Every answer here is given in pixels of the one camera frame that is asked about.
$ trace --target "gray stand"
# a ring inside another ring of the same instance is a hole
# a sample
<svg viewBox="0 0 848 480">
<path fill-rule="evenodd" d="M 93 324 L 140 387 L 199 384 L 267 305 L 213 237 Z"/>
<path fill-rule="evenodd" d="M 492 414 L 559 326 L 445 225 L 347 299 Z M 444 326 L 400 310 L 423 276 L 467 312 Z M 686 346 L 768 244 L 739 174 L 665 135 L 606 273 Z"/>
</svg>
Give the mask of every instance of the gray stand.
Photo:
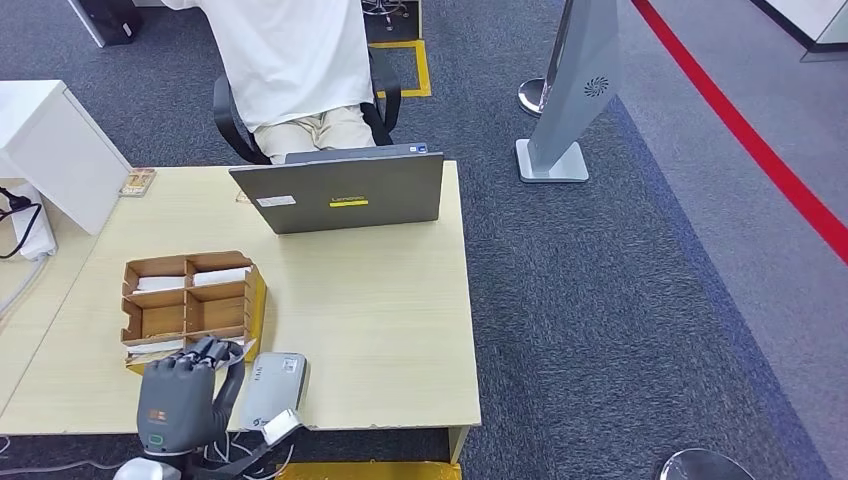
<svg viewBox="0 0 848 480">
<path fill-rule="evenodd" d="M 659 480 L 754 480 L 738 463 L 702 448 L 677 452 L 663 465 Z"/>
<path fill-rule="evenodd" d="M 548 171 L 536 172 L 530 162 L 530 140 L 524 138 L 515 141 L 515 151 L 518 154 L 518 168 L 521 181 L 525 183 L 545 182 L 585 182 L 589 179 L 583 151 L 577 142 L 571 144 L 556 163 Z"/>
<path fill-rule="evenodd" d="M 542 89 L 544 88 L 544 78 L 527 80 L 518 87 L 518 104 L 534 117 L 542 115 Z"/>
<path fill-rule="evenodd" d="M 521 108 L 541 116 L 533 135 L 515 142 L 522 181 L 589 179 L 576 141 L 617 90 L 616 4 L 616 0 L 566 0 L 547 75 L 519 88 Z"/>
</svg>

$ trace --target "cardboard organizer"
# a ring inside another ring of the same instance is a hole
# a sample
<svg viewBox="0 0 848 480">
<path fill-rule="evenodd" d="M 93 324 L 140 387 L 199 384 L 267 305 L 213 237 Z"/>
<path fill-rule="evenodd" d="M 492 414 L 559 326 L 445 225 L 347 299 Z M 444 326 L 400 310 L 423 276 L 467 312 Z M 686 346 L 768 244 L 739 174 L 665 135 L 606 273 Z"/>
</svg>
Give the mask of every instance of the cardboard organizer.
<svg viewBox="0 0 848 480">
<path fill-rule="evenodd" d="M 244 280 L 194 286 L 194 275 L 239 267 L 252 267 Z M 140 277 L 185 276 L 183 288 L 133 293 Z M 240 339 L 250 346 L 245 361 L 259 352 L 265 316 L 265 280 L 241 252 L 200 253 L 133 260 L 124 272 L 121 309 L 129 316 L 121 330 L 127 347 L 149 345 L 149 353 L 127 354 L 126 367 L 136 373 L 144 365 L 164 358 L 201 338 L 214 335 Z"/>
</svg>

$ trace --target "red line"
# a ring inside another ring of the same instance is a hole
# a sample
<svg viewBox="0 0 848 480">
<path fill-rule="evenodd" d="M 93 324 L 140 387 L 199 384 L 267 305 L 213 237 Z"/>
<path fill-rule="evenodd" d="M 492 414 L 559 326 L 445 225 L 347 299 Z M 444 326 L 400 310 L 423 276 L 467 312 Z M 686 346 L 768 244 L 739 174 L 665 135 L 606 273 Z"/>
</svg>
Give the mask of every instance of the red line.
<svg viewBox="0 0 848 480">
<path fill-rule="evenodd" d="M 633 5 L 642 14 L 645 22 L 654 31 L 657 38 L 671 54 L 683 73 L 701 92 L 701 95 L 733 133 L 739 143 L 753 157 L 757 165 L 768 175 L 771 181 L 783 193 L 799 213 L 807 220 L 819 235 L 830 245 L 842 261 L 848 264 L 848 228 L 822 203 L 816 195 L 804 185 L 792 170 L 777 156 L 777 153 L 745 120 L 739 110 L 733 106 L 727 96 L 718 88 L 707 72 L 698 64 L 695 57 L 686 50 L 683 43 L 674 35 L 668 24 L 662 19 L 649 0 L 632 0 Z"/>
</svg>

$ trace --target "black armrest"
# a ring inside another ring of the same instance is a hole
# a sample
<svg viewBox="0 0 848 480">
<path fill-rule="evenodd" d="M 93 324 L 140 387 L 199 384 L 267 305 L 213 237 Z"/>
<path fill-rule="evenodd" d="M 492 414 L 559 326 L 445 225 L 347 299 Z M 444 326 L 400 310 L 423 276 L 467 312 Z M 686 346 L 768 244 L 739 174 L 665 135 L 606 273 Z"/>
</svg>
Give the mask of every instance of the black armrest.
<svg viewBox="0 0 848 480">
<path fill-rule="evenodd" d="M 236 122 L 233 118 L 232 109 L 232 94 L 230 92 L 230 82 L 227 80 L 227 75 L 222 74 L 215 80 L 215 89 L 212 94 L 212 115 L 215 118 L 215 126 L 221 132 L 224 140 L 233 147 L 233 150 L 239 156 L 250 163 L 265 164 L 270 163 L 263 155 L 258 154 L 248 144 L 244 137 L 241 136 L 236 128 Z"/>
<path fill-rule="evenodd" d="M 391 132 L 397 125 L 397 117 L 400 112 L 400 80 L 398 80 L 386 56 L 376 48 L 368 49 L 371 57 L 372 76 L 378 85 L 386 93 L 386 111 L 383 115 L 383 125 L 387 132 Z"/>
</svg>

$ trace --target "laptop lid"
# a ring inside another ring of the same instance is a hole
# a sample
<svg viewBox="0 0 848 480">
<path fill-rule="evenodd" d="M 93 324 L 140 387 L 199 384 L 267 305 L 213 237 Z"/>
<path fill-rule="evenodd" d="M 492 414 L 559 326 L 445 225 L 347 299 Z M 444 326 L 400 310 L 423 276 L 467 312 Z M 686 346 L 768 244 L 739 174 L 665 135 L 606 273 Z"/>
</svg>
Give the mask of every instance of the laptop lid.
<svg viewBox="0 0 848 480">
<path fill-rule="evenodd" d="M 410 145 L 398 155 L 398 146 L 390 147 L 391 155 L 382 147 L 353 156 L 298 154 L 297 163 L 236 167 L 230 174 L 278 234 L 438 219 L 443 154 L 419 153 L 417 146 L 413 153 Z"/>
</svg>

